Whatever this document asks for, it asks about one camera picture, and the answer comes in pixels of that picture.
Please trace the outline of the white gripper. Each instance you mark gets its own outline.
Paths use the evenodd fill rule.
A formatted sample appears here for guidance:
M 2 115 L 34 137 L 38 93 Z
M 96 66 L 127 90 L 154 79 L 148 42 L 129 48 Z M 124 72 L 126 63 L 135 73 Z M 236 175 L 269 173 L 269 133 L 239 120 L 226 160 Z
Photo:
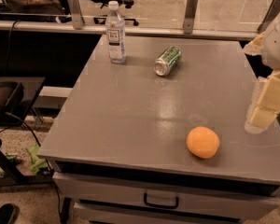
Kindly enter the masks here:
M 280 70 L 280 13 L 268 25 L 265 33 L 246 44 L 247 55 L 261 54 L 262 62 L 273 70 Z M 245 118 L 245 130 L 258 134 L 266 131 L 280 114 L 280 71 L 268 77 L 258 77 Z

